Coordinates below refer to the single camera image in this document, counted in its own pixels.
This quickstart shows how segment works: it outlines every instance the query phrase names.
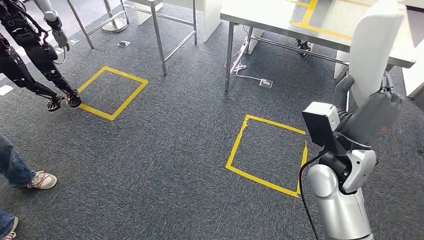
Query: person's leg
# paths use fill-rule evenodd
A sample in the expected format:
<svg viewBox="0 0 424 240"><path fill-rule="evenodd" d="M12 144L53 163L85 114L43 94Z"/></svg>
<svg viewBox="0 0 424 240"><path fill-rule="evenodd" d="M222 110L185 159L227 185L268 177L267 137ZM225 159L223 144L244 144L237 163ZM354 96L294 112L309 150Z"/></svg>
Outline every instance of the person's leg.
<svg viewBox="0 0 424 240"><path fill-rule="evenodd" d="M25 187L36 176L15 152L13 144L0 133L0 174L11 187Z"/></svg>
<svg viewBox="0 0 424 240"><path fill-rule="evenodd" d="M12 214L0 211L0 240L13 237L16 226L18 225L18 218Z"/></svg>
<svg viewBox="0 0 424 240"><path fill-rule="evenodd" d="M51 189L58 179L44 171L35 172L29 168L15 152L13 144L0 133L0 174L3 174L11 187Z"/></svg>

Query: yellow square marking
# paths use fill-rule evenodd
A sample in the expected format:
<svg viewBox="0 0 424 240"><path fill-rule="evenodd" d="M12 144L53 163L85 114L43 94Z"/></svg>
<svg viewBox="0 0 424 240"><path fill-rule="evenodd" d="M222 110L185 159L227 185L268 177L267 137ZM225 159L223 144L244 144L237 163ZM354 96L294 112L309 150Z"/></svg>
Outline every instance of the yellow square marking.
<svg viewBox="0 0 424 240"><path fill-rule="evenodd" d="M355 0L338 0L341 2L345 2L345 3L349 3L349 4L355 4L355 5L359 5L359 6L363 6L363 7L372 7L371 4L368 3L364 3L364 2L360 2L360 1L355 1ZM321 27L315 27L315 26L310 26L309 22L311 21L312 18L312 14L314 13L315 7L317 6L318 0L310 0L310 3L308 5L305 5L305 7L307 7L305 14L303 15L303 19L301 22L296 22L296 21L290 21L289 23L293 26L299 27L299 28L303 28L303 29L308 29L308 30L312 30L318 33L323 33L323 34L328 34L328 35L332 35L332 36L336 36L338 38L342 38L342 39L348 39L351 40L352 37L340 32L335 32L335 31L331 31L328 29L324 29Z"/></svg>
<svg viewBox="0 0 424 240"><path fill-rule="evenodd" d="M275 184L273 184L269 181L265 181L265 180L263 180L259 177L250 175L247 172L244 172L240 169L237 169L237 168L231 166L232 163L233 163L234 156L236 155L237 148L239 147L240 140L242 139L243 131L248 126L248 120L249 119L256 120L256 121L263 122L263 123L267 123L267 124L271 124L271 125L274 125L274 126L277 126L277 127L280 127L280 128L284 128L284 129L296 132L298 134L302 134L302 135L306 134L306 132L299 130L297 128L287 126L287 125L284 125L284 124L281 124L281 123L278 123L278 122L275 122L275 121L271 121L271 120L268 120L268 119L264 119L264 118L260 118L260 117L257 117L257 116L252 116L252 115L247 114L246 117L244 118L243 124L241 125L240 132L238 133L237 138L235 139L234 145L232 146L231 154L229 155L229 158L228 158L228 161L227 161L225 167L228 170L233 171L236 174L239 174L239 175L241 175L245 178L248 178L252 181L255 181L259 184L265 185L269 188L275 189L277 191L280 191L280 192L285 193L287 195L293 196L295 198L299 198L299 195L301 194L301 189L300 189L300 186L299 186L299 180L297 181L296 191L292 191L292 190L289 190L287 188L275 185ZM306 141L305 141L305 146L303 148L303 154L302 154L302 160L300 162L300 167L302 167L305 164L307 156L308 156L308 148L307 148L307 144L306 144Z"/></svg>
<svg viewBox="0 0 424 240"><path fill-rule="evenodd" d="M118 71L118 70L113 69L111 67L104 66L98 72L96 72L96 74L94 74L88 81L86 81L80 88L78 88L78 92L81 93L88 85L90 85L104 71L109 71L111 73L118 74L120 76L129 78L129 79L132 79L132 80L135 80L135 81L141 83L140 86L138 86L137 89L133 93L131 93L131 95L122 103L121 106L118 107L118 109L112 115L108 114L106 112L102 112L100 110L97 110L97 109L95 109L91 106L87 106L85 104L81 104L79 106L81 109L84 109L87 112L90 112L92 114L95 114L97 116L100 116L102 118L105 118L105 119L112 121L125 109L125 107L128 104L130 104L130 102L137 96L137 94L139 94L139 92L141 92L141 90L149 83L149 81L147 81L146 79L139 78L137 76L130 75L130 74L122 72L122 71Z"/></svg>

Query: floor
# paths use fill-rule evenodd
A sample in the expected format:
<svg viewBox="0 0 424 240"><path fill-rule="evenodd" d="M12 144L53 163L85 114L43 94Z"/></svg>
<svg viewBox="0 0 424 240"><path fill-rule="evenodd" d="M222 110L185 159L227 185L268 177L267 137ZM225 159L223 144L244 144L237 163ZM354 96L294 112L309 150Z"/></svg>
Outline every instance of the floor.
<svg viewBox="0 0 424 240"><path fill-rule="evenodd" d="M161 12L190 19L187 9L165 5ZM0 97L2 133L32 168L59 179L46 191L13 189L0 181L0 208L20 218L18 239L314 239L299 198L225 166L247 114L305 131L301 111L312 101L331 100L334 64L258 44L243 58L242 73L274 81L272 89L233 76L225 94L228 24L222 23L207 43L195 46L190 40L167 62L164 77L151 19L138 26L136 14L129 11L129 16L125 31L93 34L93 50L76 33L72 37L80 42L59 66L75 88L103 66L147 80L115 120L65 104L47 112L43 98L17 87ZM190 32L189 26L158 21L167 53ZM245 34L241 26L236 29L235 46ZM290 38L264 36L294 45ZM121 40L131 45L117 47ZM314 51L336 55L317 45ZM28 68L53 87L31 63ZM394 67L390 73L396 90L405 94L402 70ZM105 72L81 97L87 106L113 114L139 86ZM424 112L405 100L395 126L373 145L379 164L363 187L376 240L424 239L423 139ZM296 191L305 144L308 159L320 151L308 134L250 119L232 166ZM308 184L304 191L324 239Z"/></svg>

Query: white tabletop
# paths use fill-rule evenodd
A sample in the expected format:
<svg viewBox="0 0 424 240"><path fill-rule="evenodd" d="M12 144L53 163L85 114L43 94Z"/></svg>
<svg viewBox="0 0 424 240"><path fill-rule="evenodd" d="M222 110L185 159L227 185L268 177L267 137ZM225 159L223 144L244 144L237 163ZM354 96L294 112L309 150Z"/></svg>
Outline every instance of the white tabletop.
<svg viewBox="0 0 424 240"><path fill-rule="evenodd" d="M128 0L128 1L136 3L136 4L145 5L148 7L150 6L156 7L156 5L163 2L163 0Z"/></svg>
<svg viewBox="0 0 424 240"><path fill-rule="evenodd" d="M376 2L377 0L226 0L221 10L221 19L349 52L351 37L358 22ZM409 21L405 17L388 63L410 68L416 61L414 48Z"/></svg>

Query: white shoe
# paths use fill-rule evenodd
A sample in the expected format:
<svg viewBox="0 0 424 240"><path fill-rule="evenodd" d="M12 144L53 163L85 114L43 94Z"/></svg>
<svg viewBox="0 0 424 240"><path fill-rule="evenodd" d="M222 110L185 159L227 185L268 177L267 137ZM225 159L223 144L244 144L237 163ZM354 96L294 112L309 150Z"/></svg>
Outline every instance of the white shoe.
<svg viewBox="0 0 424 240"><path fill-rule="evenodd" d="M14 217L12 229L10 230L9 234L6 235L1 240L12 240L12 239L14 239L16 237L16 233L15 233L16 226L18 226L18 218Z"/></svg>
<svg viewBox="0 0 424 240"><path fill-rule="evenodd" d="M54 175L45 173L44 171L38 171L36 172L32 181L26 186L28 188L36 189L51 189L56 185L57 182L58 179Z"/></svg>

